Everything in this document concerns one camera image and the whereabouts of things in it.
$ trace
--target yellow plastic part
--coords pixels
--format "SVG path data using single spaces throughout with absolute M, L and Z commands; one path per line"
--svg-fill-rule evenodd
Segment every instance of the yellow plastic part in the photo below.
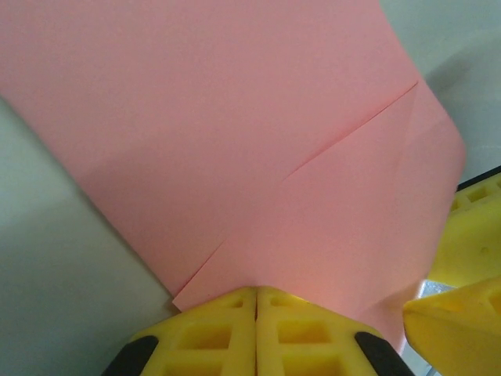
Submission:
M 461 287 L 501 275 L 500 223 L 501 174 L 459 191 L 428 278 Z
M 377 376 L 354 339 L 371 327 L 270 287 L 258 292 L 259 376 Z
M 256 293 L 241 288 L 136 334 L 159 340 L 141 376 L 254 376 Z
M 501 375 L 501 277 L 407 302 L 404 324 L 443 376 Z

